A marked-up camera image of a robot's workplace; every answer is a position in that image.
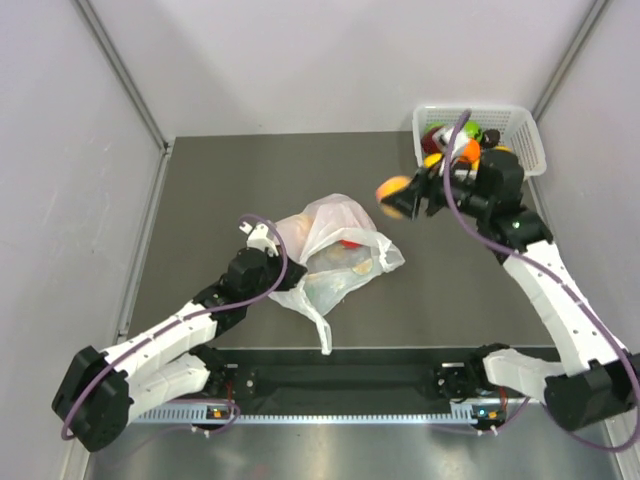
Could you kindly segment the red fruit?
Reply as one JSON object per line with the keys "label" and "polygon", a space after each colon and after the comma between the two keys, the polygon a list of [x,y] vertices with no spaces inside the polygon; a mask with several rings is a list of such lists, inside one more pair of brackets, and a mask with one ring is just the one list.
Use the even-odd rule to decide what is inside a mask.
{"label": "red fruit", "polygon": [[362,244],[348,240],[340,240],[339,243],[346,249],[358,249],[362,247]]}

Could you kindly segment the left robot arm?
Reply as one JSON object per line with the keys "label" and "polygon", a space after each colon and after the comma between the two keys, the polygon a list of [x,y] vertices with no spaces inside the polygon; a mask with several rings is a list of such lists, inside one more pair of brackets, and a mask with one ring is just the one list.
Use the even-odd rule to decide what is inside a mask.
{"label": "left robot arm", "polygon": [[306,273],[283,251],[245,247],[218,280],[166,320],[118,345],[78,351],[52,401],[62,439],[97,452],[165,402],[220,394],[227,374],[208,342],[241,322],[252,304],[294,289]]}

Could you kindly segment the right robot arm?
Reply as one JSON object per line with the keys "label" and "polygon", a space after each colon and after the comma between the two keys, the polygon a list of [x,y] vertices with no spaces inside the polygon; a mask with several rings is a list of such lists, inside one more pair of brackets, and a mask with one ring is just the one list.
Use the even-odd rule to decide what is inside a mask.
{"label": "right robot arm", "polygon": [[483,152],[473,167],[455,163],[449,178],[443,167],[439,157],[411,177],[384,182],[376,191],[381,209],[414,220],[449,207],[474,219],[475,236],[529,299],[559,359],[485,345],[464,360],[461,373],[437,371],[441,394],[466,399],[511,389],[542,403],[567,431],[636,409],[639,357],[599,321],[568,274],[549,227],[523,204],[524,170],[517,156],[497,147]]}

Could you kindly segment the pink peach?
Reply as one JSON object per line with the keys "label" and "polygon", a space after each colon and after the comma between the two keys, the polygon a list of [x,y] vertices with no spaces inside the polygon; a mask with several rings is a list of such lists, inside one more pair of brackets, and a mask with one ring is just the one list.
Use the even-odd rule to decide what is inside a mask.
{"label": "pink peach", "polygon": [[379,209],[388,217],[393,219],[403,219],[404,215],[392,206],[383,203],[383,200],[406,188],[411,182],[408,176],[394,176],[383,182],[376,190],[375,197]]}

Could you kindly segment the white printed plastic bag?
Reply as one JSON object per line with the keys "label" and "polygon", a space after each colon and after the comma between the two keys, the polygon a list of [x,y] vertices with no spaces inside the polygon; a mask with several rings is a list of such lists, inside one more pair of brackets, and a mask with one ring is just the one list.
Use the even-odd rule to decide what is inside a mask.
{"label": "white printed plastic bag", "polygon": [[[399,248],[379,232],[364,208],[343,194],[308,204],[298,214],[276,223],[290,259],[307,268],[296,287],[269,298],[314,323],[321,352],[333,349],[326,315],[346,295],[405,263]],[[339,241],[362,244],[346,249]]]}

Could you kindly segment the orange fruit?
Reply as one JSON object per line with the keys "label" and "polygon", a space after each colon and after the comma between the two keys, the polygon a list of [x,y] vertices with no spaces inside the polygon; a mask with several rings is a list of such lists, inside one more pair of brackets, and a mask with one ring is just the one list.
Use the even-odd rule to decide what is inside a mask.
{"label": "orange fruit", "polygon": [[477,162],[481,155],[481,147],[479,143],[475,139],[470,139],[466,144],[462,152],[459,154],[458,158],[460,161],[474,164]]}

